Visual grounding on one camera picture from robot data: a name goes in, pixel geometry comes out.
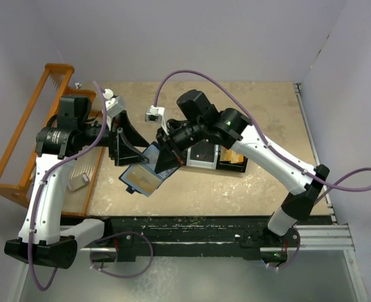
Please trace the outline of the blue leather card holder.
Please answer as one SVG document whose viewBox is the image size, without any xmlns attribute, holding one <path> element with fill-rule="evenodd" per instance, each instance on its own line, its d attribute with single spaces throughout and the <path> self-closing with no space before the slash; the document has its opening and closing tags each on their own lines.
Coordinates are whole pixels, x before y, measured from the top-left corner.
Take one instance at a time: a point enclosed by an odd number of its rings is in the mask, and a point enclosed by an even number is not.
<svg viewBox="0 0 371 302">
<path fill-rule="evenodd" d="M 149 197 L 165 180 L 179 169 L 175 167 L 157 174 L 155 172 L 155 166 L 159 153 L 160 148 L 158 143 L 152 142 L 143 151 L 143 155 L 146 155 L 149 163 L 131 165 L 119 176 L 119 180 L 126 185 L 127 193 L 139 193 Z"/>
</svg>

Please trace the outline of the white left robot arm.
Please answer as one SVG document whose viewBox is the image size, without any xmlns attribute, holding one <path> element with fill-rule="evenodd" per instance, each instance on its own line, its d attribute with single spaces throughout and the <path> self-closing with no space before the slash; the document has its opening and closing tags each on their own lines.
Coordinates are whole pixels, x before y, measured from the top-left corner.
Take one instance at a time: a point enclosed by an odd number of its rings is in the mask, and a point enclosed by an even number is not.
<svg viewBox="0 0 371 302">
<path fill-rule="evenodd" d="M 106 147 L 116 166 L 147 164 L 139 151 L 148 142 L 131 125 L 122 97 L 107 92 L 102 122 L 91 121 L 91 100 L 63 96 L 58 113 L 36 136 L 36 169 L 25 222 L 18 237 L 8 240 L 5 254 L 31 265 L 68 269 L 81 248 L 96 242 L 106 247 L 113 230 L 101 219 L 87 218 L 65 231 L 60 218 L 75 160 L 95 147 Z"/>
</svg>

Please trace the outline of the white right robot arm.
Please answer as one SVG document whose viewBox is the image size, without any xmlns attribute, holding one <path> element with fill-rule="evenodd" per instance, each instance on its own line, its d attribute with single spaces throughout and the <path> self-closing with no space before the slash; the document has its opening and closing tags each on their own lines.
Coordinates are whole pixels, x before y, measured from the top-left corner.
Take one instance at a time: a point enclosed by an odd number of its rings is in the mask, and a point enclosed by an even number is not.
<svg viewBox="0 0 371 302">
<path fill-rule="evenodd" d="M 160 153 L 155 172 L 159 174 L 185 165 L 186 150 L 203 140 L 254 161 L 289 192 L 270 217 L 263 235 L 269 245 L 280 245 L 289 229 L 311 214 L 329 169 L 323 164 L 316 167 L 307 164 L 261 136 L 257 127 L 238 110 L 218 111 L 201 91 L 185 92 L 177 105 L 185 120 L 169 119 L 158 129 L 156 139 Z"/>
</svg>

